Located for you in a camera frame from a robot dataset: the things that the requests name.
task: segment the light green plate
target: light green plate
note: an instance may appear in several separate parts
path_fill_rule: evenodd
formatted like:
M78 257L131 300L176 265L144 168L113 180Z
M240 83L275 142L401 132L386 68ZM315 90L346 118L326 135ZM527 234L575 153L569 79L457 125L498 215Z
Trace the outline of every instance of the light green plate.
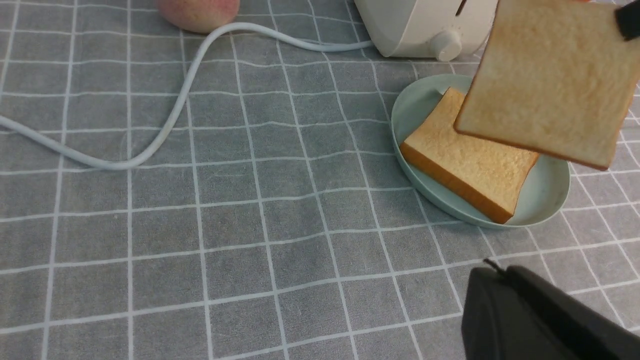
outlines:
M462 75L435 75L414 82L400 93L391 114L394 147L400 166L421 194L462 221L483 227L509 228L534 225L549 219L562 208L569 192L570 173L566 161L540 156L522 186L514 216L506 224L497 224L461 197L409 165L400 153L399 144L424 122L442 98L438 90L452 86L466 93L471 80Z

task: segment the black clip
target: black clip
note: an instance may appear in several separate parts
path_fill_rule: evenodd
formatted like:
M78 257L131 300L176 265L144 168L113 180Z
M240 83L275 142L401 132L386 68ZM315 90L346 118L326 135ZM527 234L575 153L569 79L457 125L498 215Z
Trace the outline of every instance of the black clip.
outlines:
M615 14L618 29L625 41L640 37L640 0L616 9Z

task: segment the toaster knob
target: toaster knob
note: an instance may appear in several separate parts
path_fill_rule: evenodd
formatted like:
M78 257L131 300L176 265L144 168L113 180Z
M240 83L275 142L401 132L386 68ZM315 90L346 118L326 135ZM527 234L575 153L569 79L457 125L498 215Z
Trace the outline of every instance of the toaster knob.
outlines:
M451 30L445 30L431 39L431 51L438 61L451 61L462 52L460 35Z

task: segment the bread slice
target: bread slice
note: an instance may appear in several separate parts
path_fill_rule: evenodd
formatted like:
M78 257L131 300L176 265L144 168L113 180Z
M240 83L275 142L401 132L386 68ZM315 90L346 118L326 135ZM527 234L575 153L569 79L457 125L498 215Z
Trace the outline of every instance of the bread slice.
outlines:
M449 88L427 119L400 145L405 160L465 199L491 221L515 212L538 154L460 135L453 122L465 96Z
M624 41L615 9L499 0L455 130L608 169L640 79L640 38Z

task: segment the white grid line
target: white grid line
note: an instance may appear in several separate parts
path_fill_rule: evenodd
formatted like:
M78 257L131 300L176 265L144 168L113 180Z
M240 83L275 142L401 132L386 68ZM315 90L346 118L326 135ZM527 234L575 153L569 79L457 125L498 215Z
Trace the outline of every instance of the white grid line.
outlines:
M489 248L489 252L491 252L491 256L489 257L490 259L495 259L495 257L497 256L495 253L495 250L493 249L493 246L491 246L491 243L489 242L489 239L486 237L486 234L484 233L484 231L482 230L482 227L477 226L478 231L480 231L480 235L482 236L482 239L484 240L484 243L486 244L487 248Z
M459 266L480 265L481 263L482 263L482 261L480 261L480 260L477 260L477 261L470 260L470 261L465 261L464 263L461 263ZM434 266L434 267L429 268L429 269L430 269L429 271L441 270L442 266ZM411 270L411 271L399 272L399 274L416 274L416 272ZM361 281L361 280L368 280L368 279L384 279L384 278L391 277L391 276L392 276L392 274L385 273L385 274L373 274L373 275L361 275L361 276L343 277L340 280L342 282ZM224 299L214 299L214 300L209 300L208 305L211 306L211 305L217 305L217 304L227 304L229 302L237 302L237 301L251 300L251 299L260 299L260 298L264 298L264 297L271 297L271 296L274 295L274 293L276 295L279 295L279 294L289 293L289 292L292 292L292 291L302 290L302 289L309 288L309 287L321 286L321 285L325 285L325 284L332 284L332 283L335 283L335 282L337 282L337 279L331 278L331 279L326 279L326 280L322 280L322 281L314 281L314 282L310 282L308 284L303 284L303 285L299 285L299 286L292 286L290 288L280 289L280 290L276 290L276 291L266 291L266 292L262 292L262 293L252 293L252 294L240 295L240 296L224 298ZM601 289L605 289L605 290L606 289L613 289L613 288L619 288L621 286L628 286L628 285L634 285L634 284L640 284L640 280L636 279L636 280L623 281L623 282L618 282L616 284L603 285L601 287L593 287L593 288L586 288L586 289L580 289L580 290L567 291L566 293L569 294L569 295L576 295L576 294L587 293L587 292L591 292L591 291L600 291ZM149 308L146 308L146 309L134 310L132 312L132 315L133 316L139 316L139 315L147 315L147 314L153 314L153 313L164 313L164 312L167 312L167 311L189 309L189 308L192 308L192 307L200 307L200 306L204 306L204 305L206 305L206 303L204 301L197 301L197 302L188 302L188 303L177 304L177 305L149 307ZM105 314L105 315L87 316L87 317L83 317L83 318L51 320L49 323L41 322L41 323L32 323L32 324L28 324L28 325L20 325L20 326L16 326L16 327L0 328L0 334L11 334L11 333L14 333L14 332L22 332L22 331L28 331L28 330L33 330L33 329L42 329L45 326L47 326L47 324L49 324L49 326L60 326L60 325L70 325L70 324L77 324L77 323L97 322L97 321L110 320L110 319L115 319L115 318L126 318L127 316L129 316L129 313L128 312L123 312L123 313L112 313L112 314ZM443 318L443 317L446 317L446 316L450 316L450 315L438 316L437 318ZM398 325L406 325L406 324L407 324L406 322L398 323Z
M118 133L126 133L126 130L118 130ZM256 162L266 162L266 161L306 161L307 159L309 159L310 161L315 161L315 160L322 160L322 159L328 159L328 158L332 158L335 156L340 156L340 155L344 155L344 154L368 154L368 155L376 155L376 156L395 156L394 153L392 152L376 152L376 151L362 151L362 150L345 150L345 151L339 151L339 152L333 152L331 154L326 154L326 155L320 155L320 156L315 156L315 157L309 157L309 158L305 158L304 156L277 156L277 157L273 157L273 158L256 158L255 161ZM252 162L250 159L243 159L243 160L226 160L226 161L210 161L210 162L203 162L203 163L196 163L195 165L197 167L206 167L206 166L215 166L215 165L234 165L234 164L245 164L245 163L250 163ZM153 169L153 168L181 168L181 167L191 167L191 163L159 163L159 164L155 164L155 165L140 165L138 167L136 167L136 170L148 170L148 169ZM40 169L40 170L6 170L6 171L0 171L0 176L12 176L12 175L27 175L27 174L48 174L48 173L54 173L57 172L58 170L55 168L45 168L45 169ZM101 171L99 169L96 168L88 168L88 167L65 167L62 169L62 172L65 173L80 173L80 172L98 172ZM607 175L614 175L614 174L638 174L640 173L640 170L620 170L620 171L612 171L612 172L602 172L602 173L588 173L588 174L572 174L571 177L595 177L595 176L607 176ZM407 190L406 188L396 188L396 190ZM621 203L617 203L617 204L608 204L608 205L596 205L596 206L591 206L591 207L587 207L587 208L606 208L606 207L612 207L612 206L620 206L620 205L634 205L634 204L638 204L640 201L628 201L628 202L621 202Z
M15 1L8 1L8 0L0 0L0 4L14 4ZM24 5L30 5L30 6L48 6L48 7L58 7L58 8L73 8L74 5L67 5L67 4L54 4L54 3L35 3L32 1L23 1L22 4ZM112 10L120 10L120 11L131 11L131 12L153 12L156 13L157 9L155 8L122 8L119 6L113 6L113 5L106 5L106 4L79 4L77 6L78 8L105 8L105 9L112 9ZM274 14L265 14L265 13L240 13L238 14L238 17L267 17L267 16L272 16L272 17L290 17L290 16L304 16L304 17L313 17L313 15L311 14L307 14L307 13L274 13ZM356 24L356 25L362 25L362 22L357 22L357 21L352 21L352 20L344 20L344 19L337 19L334 17L325 17L325 16L317 16L316 18L318 19L323 19L323 20L332 20L332 21L337 21L337 22L347 22L349 24Z
M627 196L627 194L625 193L625 191L622 189L622 186L620 186L620 183L618 182L618 180L615 178L615 176L611 175L611 177L614 179L614 181L616 182L616 184L618 185L618 187L620 188L620 191L622 192L622 194L625 196L625 198L628 200L629 197ZM576 179L578 180L578 183L580 184L580 186L582 187L582 189L584 190L584 193L587 195L587 198L589 198L589 201L591 201L591 203L593 205L596 204L596 202L593 200L591 194L587 191L586 186L584 186L584 183L582 182L582 180L580 180L579 177L576 177ZM631 208L636 212L636 214L638 215L638 217L640 218L640 214L638 214L637 209L633 206L631 206ZM604 215L602 214L602 212L600 211L600 208L596 208L596 211L598 212L598 215L600 216L600 218L602 219L602 222L605 224L609 234L611 235L611 237L614 240L618 240L618 237L613 233L613 230L611 229L611 227L609 226L609 224L607 223L607 219L605 219ZM577 237L575 235L573 235L573 237L575 238L575 241L578 241ZM638 271L636 270L636 268L634 267L633 262L631 261L631 259L629 258L627 252L625 251L625 249L622 247L622 245L618 244L618 248L620 249L620 251L622 251L622 254L624 256L624 258L627 260L627 263L629 264L629 266L631 266L631 269L633 270L634 274L636 275L637 278L640 279L640 275L638 274Z
M271 7L271 0L267 0L267 4L269 6L269 11L273 13L273 9ZM311 8L312 18L313 18L313 21L314 21L314 26L316 28L316 34L318 36L318 40L320 40L320 31L318 30L318 27L317 27L315 11L313 9L313 5L311 4L311 2L308 2L308 4L309 4L309 6ZM274 25L275 29L277 30L278 29L278 25L277 25L277 23L275 21L275 18L273 18L273 25ZM282 57L282 50L280 48L280 41L276 42L276 46L277 46L277 49L278 49L278 56L280 57L280 61L284 63L284 58ZM287 89L288 89L289 92L291 92L291 82L289 81L289 75L287 73L287 69L286 69L286 67L283 66L282 70L284 71L284 76L285 76L285 80L286 80L286 83L287 83ZM291 107L293 109L294 121L295 121L296 124L298 124L298 113L296 112L295 103L293 101L293 96L292 95L289 95L289 102L291 103ZM300 144L302 145L303 154L304 154L305 157L307 157L307 146L305 145L304 139L302 137L302 132L300 131L300 127L298 127L298 138L300 139ZM314 179L313 170L311 169L311 162L309 160L307 160L307 173L309 175L309 179L311 181L311 186L312 186L313 191L317 192L316 181ZM320 196L319 195L316 196L316 206L317 206L318 212L320 214L320 219L322 221L322 225L323 225L323 229L324 229L324 234L325 234L327 246L329 248L329 253L331 255L331 260L332 260L332 265L333 265L333 273L334 273L336 279L339 279L340 278L340 272L339 272L339 269L338 269L338 262L337 262L336 257L335 257L335 249L333 248L332 237L331 237L331 235L329 233L329 227L328 227L327 222L326 222L326 216L324 214L324 209L323 209L323 206L322 206L322 202L320 201ZM345 318L346 325L347 325L347 332L349 334L349 342L351 344L351 352L353 353L354 360L358 360L360 357L358 356L358 349L356 347L355 339L353 337L353 327L351 325L351 317L349 316L349 309L348 309L348 306L347 306L347 300L346 300L346 297L344 295L344 287L343 287L341 281L338 281L337 284L338 284L338 292L340 293L340 302L342 304L342 311L344 312L344 318Z
M9 39L6 44L6 53L4 54L4 62L2 66L2 73L0 73L0 98L4 94L4 82L6 81L7 69L9 67L9 59L11 59L11 51L13 50L13 39L15 38L15 28L18 23L18 12L20 11L20 0L16 0L13 7L13 20L12 29L9 32Z
M234 42L234 36L231 36L231 48L234 52L234 59L237 59L237 51L236 45ZM280 307L280 299L278 298L278 294L276 293L278 286L276 284L275 271L273 270L273 258L271 257L271 245L269 244L269 232L267 229L267 220L264 215L264 204L262 200L262 192L260 190L260 181L258 177L258 166L255 161L255 151L253 148L253 139L251 136L251 129L249 128L249 119L246 115L246 106L244 103L244 97L242 93L242 84L240 82L240 66L236 64L236 81L238 84L238 93L240 94L240 105L242 107L242 113L244 118L244 124L246 125L246 135L249 140L249 149L251 153L252 166L253 166L253 179L255 180L255 191L258 197L258 208L260 211L260 221L262 222L262 232L264 235L264 242L266 243L266 252L267 252L267 262L269 265L269 276L271 278L271 288L273 289L273 301L275 303L276 308L276 316L278 318L278 328L280 330L280 341L282 342L282 347L284 349L284 357L285 360L289 360L289 352L287 350L287 336L284 331L284 320L282 318L282 309Z
M313 5L312 5L310 0L308 0L308 2L309 2L309 5L311 6L312 13L313 13L313 11L314 11ZM349 13L349 18L353 19L353 16L351 14L351 10L349 9L349 5L347 4L346 1L344 1L343 3L344 3L344 6L347 8L347 12ZM359 41L360 36L358 35L358 31L356 30L355 27L353 27L353 33L356 36L356 40ZM318 35L318 40L320 40L320 32L319 31L318 31L317 35ZM365 58L368 59L368 57L365 54L364 50L361 49L360 51L361 51L362 55ZM340 112L342 113L342 117L344 118L344 120L346 120L347 118L345 116L344 109L342 108L342 101L340 99L340 95L338 94L338 85L336 83L335 76L333 74L331 61L329 60L329 57L326 54L324 54L324 58L326 59L327 65L329 66L329 73L331 74L331 78L332 78L332 81L333 81L333 86L335 87L336 98L338 100L338 106L340 107ZM376 75L376 67L373 64L373 62L369 62L369 63L371 64L371 68L373 70L373 79L374 79L374 84L376 85L377 94L380 97L380 101L382 103L382 106L383 106L383 109L384 109L384 112L385 112L385 116L387 116L387 120L388 120L387 107L385 106L384 99L382 98L382 94L380 92L380 86L378 84L378 77ZM349 129L349 133L350 133L351 138L353 140L353 147L354 147L354 149L358 150L358 144L357 144L356 137L354 135L353 129L351 128L351 126L349 124L347 125L347 127ZM363 161L362 161L362 157L359 154L357 154L357 156L358 156L358 162L360 163L360 171L362 172L362 176L364 178L365 186L369 187L369 178L367 176L367 172L364 169L364 164L363 164ZM382 231L380 230L380 222L378 220L378 215L376 213L376 207L375 207L375 205L373 203L373 197L371 195L371 191L370 190L367 190L367 196L369 198L369 204L371 206L371 213L373 214L373 220L375 221L376 228L378 229L378 237L380 238L380 245L382 246L382 251L385 254L385 258L387 260L387 265L389 267L389 270L393 273L394 272L394 267L393 267L393 264L391 262L391 258L389 256L388 250L387 250L387 244L385 243L385 237L382 235ZM411 319L410 319L409 314L407 312L406 305L404 303L404 299L403 299L402 293L400 292L400 286L398 285L397 278L396 278L396 276L392 276L391 279L392 279L392 282L394 284L394 288L396 289L396 295L397 295L398 301L400 303L400 308L402 309L402 312L403 312L404 320L407 322L407 327L409 328L409 333L410 333L410 336L411 336L411 339L412 339L412 342L413 342L413 346L415 347L415 351L418 354L418 359L422 360L423 359L422 350L420 349L420 345L418 343L418 339L417 339L417 337L415 335L415 332L413 331L413 326L410 324L410 320Z
M293 96L314 96L314 95L330 95L330 94L335 94L335 91L324 91L324 92L294 92L291 93L291 95ZM381 92L383 94L390 94L390 95L397 95L399 93L397 92ZM59 93L51 93L51 94L45 94L45 93L22 93L22 92L4 92L5 95L9 95L9 96L16 96L16 97L64 97L66 96L65 94L59 94ZM247 93L244 94L246 95L271 95L271 94L284 94L284 95L289 95L288 92L286 91L278 91L278 90L273 90L273 91L265 91L265 92L252 92L252 93ZM344 95L374 95L377 94L377 92L356 92L356 91L338 91L338 94L344 94ZM84 91L84 92L76 92L76 93L72 93L69 94L70 97L74 97L74 96L83 96L83 95L127 95L127 92L124 91ZM171 93L171 92L132 92L131 95L133 96L172 96L172 97L177 97L178 93ZM203 91L190 91L189 95L229 95L229 96L237 96L239 97L240 95L238 93L234 93L234 92L226 92L226 91L219 91L219 90L203 90Z
M569 227L569 231L571 232L571 236L573 236L573 240L575 240L575 243L578 244L579 251L582 254L582 258L584 259L584 262L587 264L587 268L589 269L589 272L591 273L591 276L593 276L594 280L596 281L596 285L600 289L600 293L604 297L605 301L607 302L607 304L609 305L611 310L613 310L613 313L616 316L616 319L618 320L618 323L622 327L625 327L625 323L622 321L622 317L620 316L620 314L618 314L618 310L616 310L616 307L613 306L613 303L611 302L611 300L607 296L607 293L602 288L602 284L600 284L600 280L598 279L598 276L593 271L593 268L591 267L591 263L587 259L587 255L584 253L584 249L580 246L580 241L578 241L578 237L576 237L573 229L571 228L571 225L569 225L569 221L566 219L566 217L565 217L563 212L561 212L561 215L562 215L562 218L564 219L564 222L566 222L566 225Z
M138 316L138 315L146 315L146 314L165 312L165 311L191 309L191 308L194 308L194 307L203 306L203 304L204 304L204 302L200 301L200 302L192 302L192 303L188 303L188 304L182 304L182 305L179 305L179 306L166 306L166 307L162 308L161 311L158 311L158 309L146 309L146 310L136 311L135 315ZM110 315L106 315L106 316L102 315L102 316L92 316L91 318L75 319L73 322L64 322L63 320L56 320L56 321L52 322L52 326L61 326L61 325L87 323L87 322L96 322L96 321L103 321L103 320L114 320L114 319L118 319L118 318L123 318L125 316L126 316L125 313L116 313L116 314L110 314ZM420 320L412 320L412 321L410 321L409 324L410 325L418 325L418 324L422 324L422 323L429 323L429 322L435 322L435 321L446 320L446 319L451 319L451 318L458 318L458 317L461 317L461 316L462 316L462 313L452 313L452 314L448 314L448 315L435 316L435 317L431 317L431 318L423 318L423 319L420 319ZM39 326L39 325L40 324L26 325L26 326L21 327L20 329L15 328L16 330L15 331L11 331L11 332L2 332L3 329L0 329L0 334L11 334L11 333L14 333L14 332L22 332L22 331L29 331L29 330L34 330L34 329L41 329L42 326L41 325ZM369 329L355 330L355 331L353 331L353 333L355 335L362 335L362 334L369 334L371 332L376 332L376 331L397 329L397 328L405 327L405 326L407 326L407 323L395 323L395 324L391 324L391 325L383 325L383 326L379 326L379 327L371 327ZM306 339L306 340L297 341L295 343L291 343L290 347L298 347L298 346L308 345L308 344L311 344L311 343L317 343L317 342L325 341L325 340L344 338L344 337L347 337L347 336L349 336L348 332L339 332L337 334L332 334L332 335L318 336L318 337L315 337L315 338L310 338L310 339ZM269 352L280 351L280 350L284 350L284 346L265 348L265 349L262 349L262 350L253 351L253 352L247 352L247 353L238 354L238 355L234 355L234 356L219 357L219 358L217 358L217 360L245 359L247 357L261 355L261 354L267 354Z
M75 35L73 35L76 31L76 20L77 20L77 9L74 8L72 15L72 35L71 35L71 43L69 45L69 62L67 65L67 86L65 90L65 102L63 107L63 115L62 115L62 134L60 142L62 144L65 143L66 139L66 130L67 130L67 119L68 119L68 109L69 109L69 93L71 92L71 84L72 84L72 75L73 75L73 66L71 66L71 61L73 61L74 56L74 46L75 46ZM49 351L49 322L51 321L51 305L53 298L53 282L54 282L54 266L56 262L56 242L58 237L58 220L60 218L60 201L61 201L61 193L62 193L62 182L63 182L63 172L62 168L64 167L65 157L59 155L58 160L58 175L56 180L56 198L54 204L54 216L52 222L52 231L51 231L51 251L49 254L49 276L47 281L47 298L45 303L45 315L44 322L45 327L42 334L42 360L47 360L47 353Z
M182 48L182 73L186 76L187 63L186 63L186 50L184 48L183 31L180 30L180 47ZM195 206L196 206L196 221L198 224L198 247L200 253L200 272L202 273L202 298L204 299L204 316L205 316L205 328L207 332L207 355L209 360L213 360L213 338L211 329L211 310L209 309L209 283L207 277L207 260L205 257L204 247L204 233L202 231L202 208L200 207L200 184L198 182L198 168L196 166L196 149L193 136L193 117L191 116L191 101L187 96L185 103L187 111L187 121L189 124L189 150L191 151L191 168L193 173L193 189L195 193Z
M346 190L366 190L367 188L341 188L340 190L323 190L321 192L319 192L320 194L322 193L332 193L332 192L341 192L341 191L346 191ZM402 191L406 191L408 189L375 189L372 188L370 189L371 191L375 191L375 192L384 192L384 191L396 191L396 190L402 190ZM263 202L269 202L269 201L280 201L280 200L303 200L303 199L307 199L309 197L313 197L315 196L315 194L309 194L309 195L304 195L300 198L264 198L262 201ZM214 202L214 203L209 203L209 204L201 204L200 206L203 208L215 208L218 206L232 206L232 205L246 205L246 204L257 204L258 200L243 200L243 201L228 201L228 202ZM583 208L565 208L563 209L563 211L583 211L583 210L592 210L592 209L605 209L605 208L617 208L620 206L631 206L631 205L638 205L640 204L640 202L632 202L630 204L612 204L612 205L600 205L600 206L586 206ZM174 205L174 206L158 206L158 207L153 207L153 208L135 208L132 209L131 211L134 213L141 213L141 212L146 212L146 211L162 211L162 210L179 210L179 209L190 209L190 208L195 208L194 204L189 204L189 205ZM107 210L107 211L89 211L89 212L80 212L80 213L71 213L71 212L66 212L66 213L59 213L60 216L64 216L64 217L90 217L90 216L94 216L94 215L113 215L113 214L122 214L122 213L126 213L127 210L125 209L118 209L118 210ZM24 216L19 216L19 217L10 217L10 218L0 218L0 223L2 222L16 222L16 221L24 221L24 220L35 220L35 219L40 219L40 218L51 218L54 216L54 213L44 213L44 214L36 214L36 215L24 215ZM452 220L450 222L444 222L446 224L461 224L462 221L461 220Z
M413 68L413 75L415 76L415 79L418 80L419 75L418 75L418 69L415 67L415 64L410 61L411 63L411 67ZM383 101L383 107L385 109L385 113L387 112L387 107L384 104ZM420 212L422 213L422 217L424 218L424 220L429 223L429 218L427 216L426 211L424 210L424 206L422 205L422 201L420 201L420 195L418 194L418 191L414 188L413 192L415 194L415 200L418 202L418 206L420 206ZM440 262L442 264L446 264L447 262L444 259L444 254L442 253L442 248L440 247L440 242L438 241L438 237L436 236L436 232L433 230L433 226L429 226L429 233L431 235L431 237L433 238L433 243L436 245L436 250L438 251L438 257L440 258ZM462 300L460 299L460 296L458 295L458 291L456 290L456 286L453 283L453 278L451 277L451 273L449 272L449 269L445 269L445 275L447 276L447 281L449 282L449 286L451 287L451 291L453 292L453 296L456 299L456 303L458 305L458 309L462 312L464 310L464 306L462 304Z
M373 122L377 124L388 124L387 121L376 120L376 119L353 119L347 121L336 121L336 122L320 122L317 124L300 124L296 126L295 124L289 124L286 122L277 122L277 121L266 121L260 124L250 124L249 128L257 128L257 127L266 127L266 126L283 126L283 127L322 127L322 126L336 126L342 124L349 124L352 122ZM234 129L245 129L246 126L240 125L231 125L231 126L192 126L193 130L234 130ZM159 131L162 128L157 126L132 126L130 128L133 131ZM83 133L119 133L128 131L129 128L126 127L107 127L107 128L94 128L94 129L69 129L67 130L67 134L83 134ZM180 131L188 131L189 127L174 127L172 131L180 132ZM40 134L60 134L60 130L40 130L38 131ZM0 135L17 135L15 131L0 131ZM342 154L345 151L334 152L334 154ZM371 154L388 154L394 155L393 152L372 152L372 151L363 151Z
M127 158L132 157L131 139L131 1L127 0ZM131 169L127 170L127 341L129 360L134 360L133 334L133 184Z
M462 224L462 223L461 222L435 222L435 223L430 223L430 224L381 228L380 230L382 230L384 233L386 233L386 232L402 231L402 230L408 230L408 229L422 229L422 228L428 228L429 226L435 226L435 225L453 225L453 224ZM354 231L354 230L329 231L328 233L330 235L333 235L333 234L377 233L377 232L378 232L378 229L365 229L365 230L359 230L359 231ZM313 234L313 235L305 236L305 237L302 237L302 238L295 238L295 239L289 239L289 240L269 241L268 243L263 241L263 242L259 242L259 243L251 243L251 244L244 244L244 245L229 245L229 246L205 249L204 252L205 253L210 253L210 252L221 252L221 251L229 251L229 250L248 249L248 248L252 248L252 247L263 247L263 246L266 246L266 245L284 245L284 244L290 244L290 243L296 243L296 242L311 240L311 239L318 238L318 237L324 236L324 235L325 235L325 232L322 231L320 233L316 233L316 234ZM544 254L554 254L556 252L564 252L564 251L569 251L569 250L597 249L599 247L606 247L606 246L617 245L617 244L635 243L635 242L639 242L639 241L640 241L640 238L632 238L632 239L627 239L627 240L611 240L611 241L605 241L605 242L602 242L602 243L589 244L589 245L576 245L576 246L558 247L558 248L555 248L555 249L547 249L547 250L540 250L540 251L536 250L536 251L525 251L525 252L515 252L515 253L512 253L512 254L496 255L496 256L492 257L492 259L495 259L495 260L499 261L501 259L511 259L511 258L518 258L518 257L521 257L521 256L540 255L540 254L542 254L542 255L544 255ZM174 256L189 256L189 255L195 255L195 254L199 254L199 253L200 253L200 250L187 250L187 251L181 251L181 252L165 252L165 253L161 253L161 254L132 256L131 260L132 261L139 261L139 260L149 260L149 259L162 259L162 258L171 258L171 257L174 257ZM55 267L55 268L69 268L69 267L79 267L79 266L105 265L105 264L113 264L113 263L122 263L122 262L126 262L128 260L129 260L129 258L113 258L113 259L103 259L103 260L89 260L89 261L78 261L78 262L54 263L53 267ZM419 269L416 269L416 270L395 271L393 274L402 275L402 274L412 274L414 272L427 272L427 271L437 270L437 269L444 270L444 269L449 269L449 268L453 268L453 267L456 267L456 266L467 265L469 263L481 263L482 260L483 259L473 259L473 260L460 261L460 262L454 262L454 263L443 263L444 265L431 266L431 267L427 267L427 268L419 268ZM32 265L32 266L27 266L27 267L22 267L22 268L8 268L8 269L0 270L0 275L16 274L16 273L20 273L20 272L41 270L41 269L47 269L47 268L49 268L48 264Z
M56 61L56 60L8 60L9 63L14 64L38 64L38 65L68 65L66 61ZM99 59L99 60L82 60L82 61L74 61L72 63L73 66L82 66L87 64L103 64L103 63L114 63L120 65L127 65L128 63L123 60L111 60L111 59ZM162 60L162 61L130 61L131 65L182 65L183 63L191 64L190 60L180 61L180 60ZM320 65L326 64L325 61L311 61L308 63L295 63L289 64L282 61L282 63L272 63L272 64L258 64L252 63L246 60L233 60L233 59L208 59L202 60L200 63L240 63L247 66L258 67L258 68L271 68L271 67L307 67L311 65ZM332 63L362 63L359 61L353 60L332 60Z
M549 279L551 280L551 283L553 285L556 285L556 280L554 279L553 274L551 274L551 270L547 265L547 260L545 260L545 257L542 256L543 251L540 249L540 246L538 245L538 241L536 240L536 237L533 236L533 232L528 226L526 227L526 229L527 229L527 233L529 233L529 236L531 237L531 241L533 241L533 245L536 247L536 252L539 254L540 260L542 261L542 265L545 267L545 271L547 272L547 275L549 275Z
M0 33L8 33L10 32L10 30L8 29L0 29ZM56 31L56 30L28 30L28 29L16 29L15 30L16 33L25 33L25 34L52 34L52 35L71 35L70 32L68 31ZM121 37L125 37L127 36L126 33L121 33L119 31L112 31L112 30L84 30L84 31L78 31L76 33L77 35L117 35L117 36L121 36ZM134 37L141 37L141 38L169 38L169 39L178 39L179 35L176 32L176 35L155 35L155 34L131 34ZM188 39L196 39L196 40L202 40L204 39L204 36L202 35L189 35L186 36L185 38Z

